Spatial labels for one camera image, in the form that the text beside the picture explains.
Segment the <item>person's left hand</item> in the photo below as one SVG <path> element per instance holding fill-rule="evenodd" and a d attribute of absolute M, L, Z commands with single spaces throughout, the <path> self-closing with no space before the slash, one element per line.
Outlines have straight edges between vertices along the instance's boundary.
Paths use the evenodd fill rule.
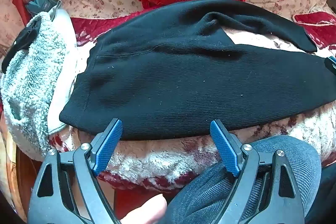
<path fill-rule="evenodd" d="M 165 214 L 167 201 L 163 194 L 158 194 L 147 200 L 142 206 L 129 212 L 122 224 L 151 224 L 157 223 Z"/>

